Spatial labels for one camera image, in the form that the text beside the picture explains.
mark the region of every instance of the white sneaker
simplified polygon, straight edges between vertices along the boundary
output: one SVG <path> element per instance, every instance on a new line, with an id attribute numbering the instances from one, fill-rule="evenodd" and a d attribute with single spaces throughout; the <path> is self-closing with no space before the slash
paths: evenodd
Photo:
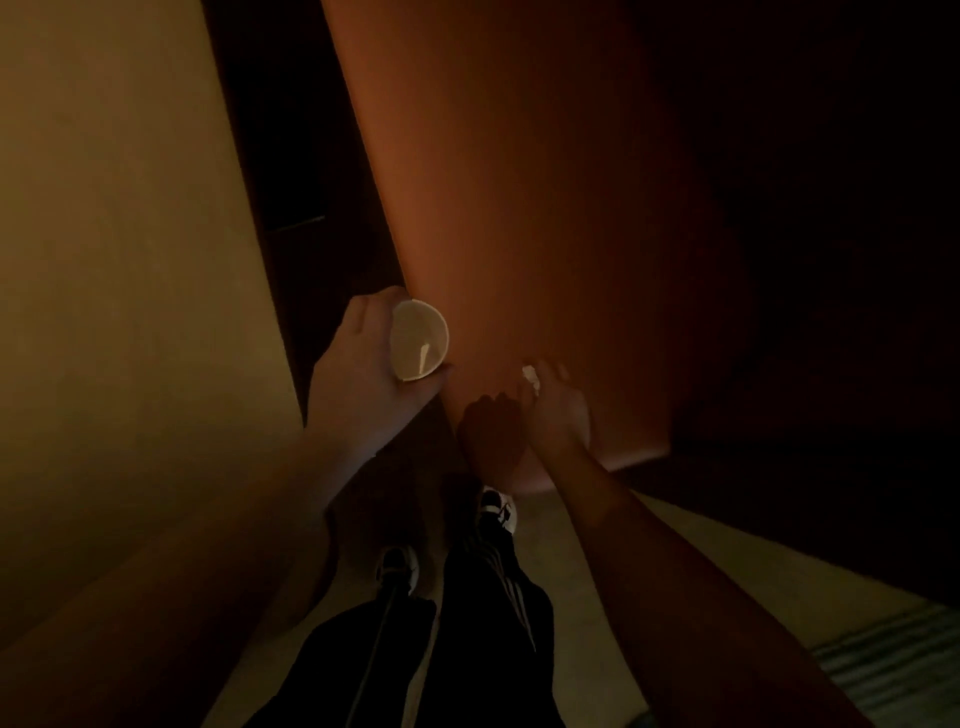
<path id="1" fill-rule="evenodd" d="M 390 546 L 380 554 L 376 565 L 376 584 L 383 589 L 384 584 L 399 580 L 407 586 L 407 595 L 411 595 L 420 579 L 420 562 L 412 546 Z"/>
<path id="2" fill-rule="evenodd" d="M 479 519 L 487 513 L 495 514 L 500 525 L 506 528 L 511 535 L 516 531 L 516 505 L 514 500 L 489 485 L 485 485 L 480 493 L 480 507 L 477 510 L 477 518 Z"/>

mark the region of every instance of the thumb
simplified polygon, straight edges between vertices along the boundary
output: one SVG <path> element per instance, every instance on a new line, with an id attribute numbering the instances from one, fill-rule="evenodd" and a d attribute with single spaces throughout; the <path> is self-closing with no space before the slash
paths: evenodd
<path id="1" fill-rule="evenodd" d="M 453 371 L 452 364 L 443 364 L 432 375 L 405 385 L 409 397 L 416 403 L 418 410 L 423 409 L 430 400 L 440 393 L 449 379 L 451 371 Z"/>

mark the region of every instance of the leg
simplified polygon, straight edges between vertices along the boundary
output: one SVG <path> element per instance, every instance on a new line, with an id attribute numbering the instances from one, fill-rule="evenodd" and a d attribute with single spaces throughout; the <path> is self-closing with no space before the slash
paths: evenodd
<path id="1" fill-rule="evenodd" d="M 516 562 L 507 527 L 516 511 L 504 518 L 515 507 L 489 490 L 485 503 L 492 512 L 446 559 L 417 726 L 562 726 L 553 700 L 553 606 Z"/>
<path id="2" fill-rule="evenodd" d="M 410 591 L 406 573 L 388 573 L 374 601 L 317 627 L 248 728 L 399 726 L 437 613 L 436 604 Z"/>

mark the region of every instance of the beige wall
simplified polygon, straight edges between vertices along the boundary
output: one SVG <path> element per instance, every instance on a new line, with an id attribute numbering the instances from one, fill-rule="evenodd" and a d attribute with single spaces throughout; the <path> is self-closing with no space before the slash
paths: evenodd
<path id="1" fill-rule="evenodd" d="M 0 6 L 0 644 L 299 412 L 199 0 Z"/>

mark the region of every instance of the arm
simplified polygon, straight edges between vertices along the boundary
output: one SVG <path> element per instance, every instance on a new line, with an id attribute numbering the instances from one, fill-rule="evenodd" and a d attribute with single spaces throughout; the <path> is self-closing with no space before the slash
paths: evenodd
<path id="1" fill-rule="evenodd" d="M 5 725 L 198 725 L 305 535 L 359 467 L 440 390 L 401 384 L 400 288 L 353 299 L 310 383 L 307 427 L 268 476 L 84 589 L 0 653 Z"/>
<path id="2" fill-rule="evenodd" d="M 537 363 L 527 438 L 553 478 L 637 684 L 662 725 L 870 725 L 809 653 L 589 454 L 582 393 Z"/>

